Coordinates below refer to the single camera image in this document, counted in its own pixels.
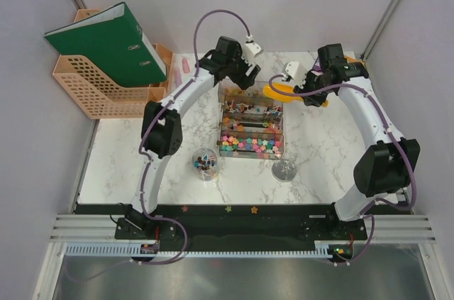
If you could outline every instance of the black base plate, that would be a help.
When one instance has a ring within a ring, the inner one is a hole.
[[[366,240],[362,220],[328,227],[330,205],[158,206],[154,216],[179,221],[188,233],[188,252],[279,252],[314,250],[315,240]],[[182,230],[159,222],[160,251],[181,250]],[[131,233],[125,233],[131,239]],[[122,239],[117,231],[117,239]]]

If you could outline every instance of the marble table surface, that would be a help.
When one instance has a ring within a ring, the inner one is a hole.
[[[175,55],[194,66],[193,55]],[[268,52],[258,64],[256,81],[268,80],[289,61],[311,68],[316,53]],[[184,74],[183,81],[189,76]],[[220,157],[219,178],[203,182],[191,170],[195,150],[218,152],[221,108],[217,88],[203,95],[182,119],[183,143],[171,158],[160,187],[161,204],[320,204],[341,198],[353,185],[353,168],[365,151],[361,134],[347,107],[334,94],[327,108],[284,105],[284,158],[298,173],[292,182],[279,182],[271,173],[272,160]],[[141,119],[101,120],[85,172],[78,202],[116,204],[131,201],[144,159],[138,154]]]

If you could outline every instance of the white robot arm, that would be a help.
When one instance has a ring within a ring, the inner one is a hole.
[[[348,63],[340,44],[320,48],[319,58],[322,72],[289,62],[283,69],[284,80],[294,81],[293,95],[304,97],[307,106],[322,106],[334,91],[360,129],[366,153],[353,171],[355,184],[334,206],[339,221],[354,221],[376,200],[384,201],[383,197],[407,187],[410,181],[414,186],[419,144],[406,140],[391,123],[375,96],[367,70],[360,62]]]
[[[182,142],[181,118],[203,94],[229,77],[241,89],[254,85],[260,67],[255,57],[262,48],[247,37],[244,45],[237,41],[220,37],[215,50],[209,51],[200,59],[192,76],[160,103],[150,102],[145,108],[142,129],[144,164],[142,176],[131,204],[135,209],[152,213],[157,206],[157,194],[164,171],[171,156]],[[155,118],[159,120],[151,125]]]

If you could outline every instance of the clear glass jar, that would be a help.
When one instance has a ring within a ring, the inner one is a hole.
[[[219,174],[218,156],[211,149],[198,149],[192,155],[192,167],[198,178],[211,181]]]

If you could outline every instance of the bead organizer box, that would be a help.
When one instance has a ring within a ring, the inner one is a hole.
[[[284,152],[283,105],[267,98],[262,89],[267,82],[256,82],[242,91],[230,80],[219,86],[222,104],[221,157],[276,160]]]

